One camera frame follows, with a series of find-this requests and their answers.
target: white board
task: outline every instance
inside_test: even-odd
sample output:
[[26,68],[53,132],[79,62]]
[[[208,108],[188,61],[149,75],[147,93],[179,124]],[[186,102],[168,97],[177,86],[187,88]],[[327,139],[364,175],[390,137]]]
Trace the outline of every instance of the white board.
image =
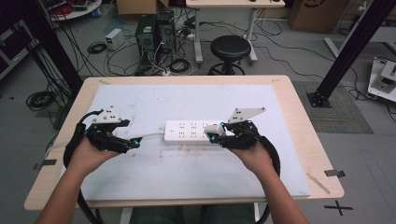
[[[265,107],[251,119],[276,147],[281,179],[293,197],[309,196],[289,130],[270,85],[104,85],[89,111],[111,105],[130,125],[117,137],[164,132],[167,120],[226,121],[237,108]],[[107,161],[82,185],[87,200],[262,198],[256,176],[218,145],[166,145],[163,135],[143,138],[141,147]]]

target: electronic equipment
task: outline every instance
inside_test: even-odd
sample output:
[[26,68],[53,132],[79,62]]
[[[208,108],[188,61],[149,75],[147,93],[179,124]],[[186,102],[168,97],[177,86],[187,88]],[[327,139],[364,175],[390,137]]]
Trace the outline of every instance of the electronic equipment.
[[385,93],[391,93],[396,88],[396,63],[387,61],[381,74],[375,78],[372,87]]
[[175,39],[175,13],[172,10],[162,11],[158,23],[163,41],[163,53],[172,54],[176,52]]
[[157,15],[142,15],[137,24],[135,36],[141,64],[158,64],[161,59],[162,45]]
[[121,29],[114,29],[106,36],[107,47],[112,50],[119,48],[124,42],[124,37]]

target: floor mat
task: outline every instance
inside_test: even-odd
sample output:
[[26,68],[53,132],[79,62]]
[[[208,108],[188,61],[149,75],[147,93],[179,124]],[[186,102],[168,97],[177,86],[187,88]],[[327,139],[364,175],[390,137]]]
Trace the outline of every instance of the floor mat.
[[317,108],[309,104],[306,94],[314,92],[320,83],[292,83],[317,133],[373,133],[345,88],[337,87],[332,92],[332,108]]

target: power strip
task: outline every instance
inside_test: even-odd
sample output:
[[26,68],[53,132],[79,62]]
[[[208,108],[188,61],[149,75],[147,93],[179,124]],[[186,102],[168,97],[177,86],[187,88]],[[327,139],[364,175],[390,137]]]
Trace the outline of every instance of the power strip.
[[211,145],[204,132],[205,127],[220,123],[220,120],[168,120],[165,141],[178,145]]

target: wooden table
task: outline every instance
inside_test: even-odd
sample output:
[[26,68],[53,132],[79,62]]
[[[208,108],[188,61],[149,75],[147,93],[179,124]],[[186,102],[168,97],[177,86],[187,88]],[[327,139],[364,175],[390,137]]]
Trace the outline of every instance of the wooden table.
[[[217,15],[220,21],[241,21],[242,16],[234,10],[236,8],[251,8],[250,15],[248,17],[249,25],[246,33],[246,40],[250,43],[251,35],[253,33],[253,26],[256,20],[256,12],[259,7],[284,7],[285,3],[283,1],[274,2],[272,0],[256,0],[255,2],[250,2],[249,0],[186,0],[187,7],[196,8],[195,10],[195,38],[194,38],[194,48],[195,48],[195,61],[198,64],[203,62],[202,50],[201,50],[201,40],[199,32],[200,21],[208,21],[207,18],[202,17],[202,12],[200,9],[213,8],[210,14]],[[250,63],[257,62],[257,56],[254,49],[251,49],[249,54]]]
[[[344,190],[336,176],[327,177],[324,171],[332,170],[332,165],[321,145],[318,136],[305,113],[295,89],[286,76],[229,76],[229,77],[95,77],[85,80],[64,126],[62,127],[54,145],[67,143],[78,123],[87,112],[101,85],[168,85],[168,84],[267,84],[272,85],[276,98],[282,109],[284,119],[288,125],[291,139],[300,159],[311,195],[299,198],[334,199],[341,198]],[[55,165],[43,166],[25,202],[27,210],[41,210],[54,190],[63,167],[62,156],[64,147],[51,151],[48,160],[57,160]],[[221,200],[222,203],[251,203],[251,199]],[[204,204],[219,203],[216,199],[207,200],[161,200],[161,201],[114,201],[94,202],[91,207],[128,207],[145,205],[175,205],[175,204]]]

